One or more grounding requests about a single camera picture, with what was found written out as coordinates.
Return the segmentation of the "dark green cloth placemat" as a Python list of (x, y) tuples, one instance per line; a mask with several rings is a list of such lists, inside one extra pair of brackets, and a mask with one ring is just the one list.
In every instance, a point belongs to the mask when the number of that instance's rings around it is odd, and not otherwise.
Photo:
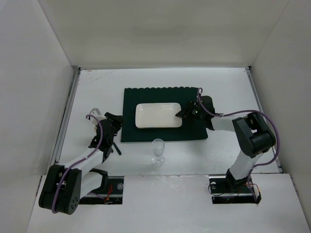
[(176, 102), (182, 108), (190, 101), (196, 100), (196, 87), (163, 87), (163, 88), (125, 88), (123, 96), (123, 119), (121, 130), (122, 143), (163, 141), (205, 140), (208, 134), (202, 122), (184, 121), (179, 128), (138, 129), (135, 126), (136, 106), (141, 103)]

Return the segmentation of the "white rectangular plate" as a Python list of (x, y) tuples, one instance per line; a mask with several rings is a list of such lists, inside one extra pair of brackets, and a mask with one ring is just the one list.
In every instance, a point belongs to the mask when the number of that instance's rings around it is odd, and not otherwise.
[(175, 115), (181, 111), (179, 103), (140, 103), (136, 106), (135, 126), (138, 129), (180, 128), (182, 119)]

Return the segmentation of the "clear champagne glass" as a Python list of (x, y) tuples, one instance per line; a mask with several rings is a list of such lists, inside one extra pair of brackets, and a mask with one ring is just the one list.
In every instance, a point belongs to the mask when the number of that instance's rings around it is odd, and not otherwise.
[(151, 159), (152, 164), (155, 167), (161, 167), (165, 163), (165, 158), (163, 156), (165, 150), (165, 143), (162, 139), (155, 139), (152, 142), (153, 158)]

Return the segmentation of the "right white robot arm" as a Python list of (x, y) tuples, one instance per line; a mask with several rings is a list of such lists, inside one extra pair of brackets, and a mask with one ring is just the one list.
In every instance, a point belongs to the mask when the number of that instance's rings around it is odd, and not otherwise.
[(187, 121), (201, 121), (211, 131), (234, 132), (240, 147), (235, 163), (227, 170), (225, 180), (230, 192), (249, 181), (256, 162), (278, 141), (266, 120), (268, 117), (258, 110), (242, 110), (229, 114), (215, 112), (210, 96), (198, 96), (179, 111), (176, 117)]

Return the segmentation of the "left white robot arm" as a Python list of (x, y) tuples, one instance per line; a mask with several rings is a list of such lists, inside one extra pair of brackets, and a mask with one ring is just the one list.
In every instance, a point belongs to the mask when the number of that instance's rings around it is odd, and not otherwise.
[(76, 159), (64, 165), (54, 164), (48, 170), (38, 205), (54, 214), (71, 215), (81, 198), (96, 189), (107, 188), (108, 174), (96, 166), (104, 163), (113, 152), (114, 137), (124, 120), (110, 113), (105, 113), (102, 120), (91, 114), (87, 118), (97, 123), (96, 134), (87, 150)]

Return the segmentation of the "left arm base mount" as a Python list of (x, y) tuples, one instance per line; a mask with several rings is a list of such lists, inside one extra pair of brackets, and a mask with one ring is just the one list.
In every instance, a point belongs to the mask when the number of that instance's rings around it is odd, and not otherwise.
[(124, 177), (112, 176), (108, 178), (105, 188), (91, 191), (80, 199), (80, 205), (121, 205), (123, 201)]

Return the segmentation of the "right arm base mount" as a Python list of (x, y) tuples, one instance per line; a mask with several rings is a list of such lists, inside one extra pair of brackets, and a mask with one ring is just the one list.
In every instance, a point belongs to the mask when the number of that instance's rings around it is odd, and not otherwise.
[(208, 192), (213, 204), (259, 204), (261, 192), (257, 184), (242, 181), (236, 188), (230, 188), (225, 175), (209, 176)]

